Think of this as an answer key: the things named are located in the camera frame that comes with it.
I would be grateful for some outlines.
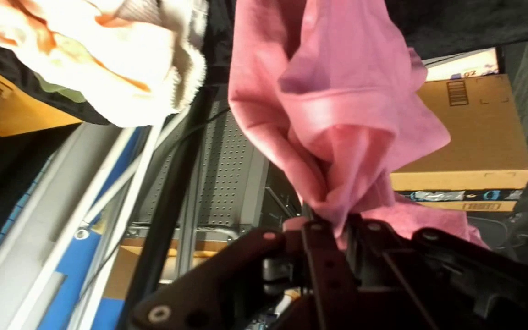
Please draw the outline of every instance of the white cloth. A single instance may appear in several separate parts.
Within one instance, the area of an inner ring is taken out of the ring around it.
[[[0,47],[118,127],[186,113],[206,78],[206,0],[0,0]]]

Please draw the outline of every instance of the pink fabric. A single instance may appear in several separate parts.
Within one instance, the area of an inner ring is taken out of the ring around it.
[[[349,214],[481,243],[464,214],[398,203],[389,175],[450,144],[384,0],[237,3],[230,102],[244,135],[342,236]]]

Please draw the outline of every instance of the cable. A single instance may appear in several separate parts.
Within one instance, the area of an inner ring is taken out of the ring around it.
[[[186,144],[193,135],[204,131],[206,127],[210,127],[213,122],[221,120],[222,116],[226,116],[230,113],[230,109],[215,115],[213,118],[210,118],[206,124],[191,129],[189,133],[182,135],[173,146],[171,149],[166,153],[166,157],[171,157],[171,153],[177,151],[177,148],[180,148],[182,144]],[[81,296],[79,296],[79,302],[76,307],[79,307],[83,303],[83,298],[94,289],[100,274],[103,272],[103,269],[109,265],[109,261],[114,259],[114,256],[118,254],[120,247],[122,247],[122,241],[129,236],[129,230],[120,237],[120,243],[111,250],[109,258],[103,259],[103,263],[100,265],[100,269],[96,270],[96,274],[89,280],[89,283],[85,285]]]

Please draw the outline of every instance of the towel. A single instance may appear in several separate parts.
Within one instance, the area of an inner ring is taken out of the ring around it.
[[[400,201],[389,175],[450,144],[417,91],[426,69],[384,0],[237,3],[230,104],[298,195],[343,236],[349,214],[411,237],[481,243],[466,214]]]
[[[118,127],[186,113],[202,87],[206,0],[0,0],[0,49]]]

